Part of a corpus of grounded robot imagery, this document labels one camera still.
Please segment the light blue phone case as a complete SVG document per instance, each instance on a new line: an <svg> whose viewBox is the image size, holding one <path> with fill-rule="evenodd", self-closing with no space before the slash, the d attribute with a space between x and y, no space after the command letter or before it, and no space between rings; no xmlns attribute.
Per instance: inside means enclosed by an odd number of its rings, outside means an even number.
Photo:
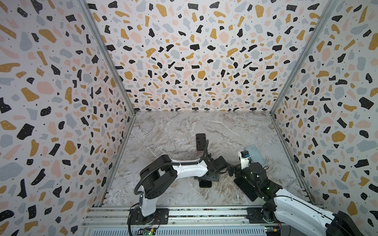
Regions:
<svg viewBox="0 0 378 236"><path fill-rule="evenodd" d="M245 147L245 150L249 153L250 160L253 163L259 163L263 167L266 164L266 161L263 159L262 155L258 151L257 147L255 145L250 145Z"/></svg>

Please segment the black phone case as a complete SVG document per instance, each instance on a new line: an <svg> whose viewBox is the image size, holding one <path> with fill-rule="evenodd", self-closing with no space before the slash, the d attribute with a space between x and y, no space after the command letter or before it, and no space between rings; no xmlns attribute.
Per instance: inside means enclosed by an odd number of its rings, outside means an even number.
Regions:
<svg viewBox="0 0 378 236"><path fill-rule="evenodd" d="M199 181L200 188L211 188L212 182L211 181Z"/></svg>

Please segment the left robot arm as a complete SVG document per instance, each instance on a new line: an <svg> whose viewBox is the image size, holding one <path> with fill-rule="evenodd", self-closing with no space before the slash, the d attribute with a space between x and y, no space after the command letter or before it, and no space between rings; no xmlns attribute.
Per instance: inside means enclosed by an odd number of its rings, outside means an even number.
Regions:
<svg viewBox="0 0 378 236"><path fill-rule="evenodd" d="M139 209L143 217L155 214L157 200L175 180L195 178L201 187L219 181L219 175L228 172L228 163L222 156L213 159L204 154L198 160L178 161L162 155L140 172L140 181L134 188L139 196Z"/></svg>

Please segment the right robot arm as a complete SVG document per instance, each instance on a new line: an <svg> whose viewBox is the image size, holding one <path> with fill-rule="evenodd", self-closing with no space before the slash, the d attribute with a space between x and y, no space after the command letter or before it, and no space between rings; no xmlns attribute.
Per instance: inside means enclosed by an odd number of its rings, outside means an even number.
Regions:
<svg viewBox="0 0 378 236"><path fill-rule="evenodd" d="M234 182L250 200L265 201L261 215L268 223L285 223L307 236L362 235L348 214L333 213L297 198L269 180L260 163L254 162L245 168L232 167L229 175L235 176Z"/></svg>

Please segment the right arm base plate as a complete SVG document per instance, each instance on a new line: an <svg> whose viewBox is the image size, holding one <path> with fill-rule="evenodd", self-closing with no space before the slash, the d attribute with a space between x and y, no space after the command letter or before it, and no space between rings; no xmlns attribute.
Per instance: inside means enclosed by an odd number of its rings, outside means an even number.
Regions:
<svg viewBox="0 0 378 236"><path fill-rule="evenodd" d="M274 215L274 211L266 207L248 207L246 218L250 224L279 223L279 220Z"/></svg>

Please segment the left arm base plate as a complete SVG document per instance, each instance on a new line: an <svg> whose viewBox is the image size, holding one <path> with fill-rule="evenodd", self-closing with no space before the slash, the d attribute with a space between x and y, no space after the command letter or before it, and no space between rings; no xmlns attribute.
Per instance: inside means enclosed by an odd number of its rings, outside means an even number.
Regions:
<svg viewBox="0 0 378 236"><path fill-rule="evenodd" d="M153 214L149 216L143 216L141 209L139 207L136 207L131 210L127 223L128 225L167 225L168 217L168 208L158 208Z"/></svg>

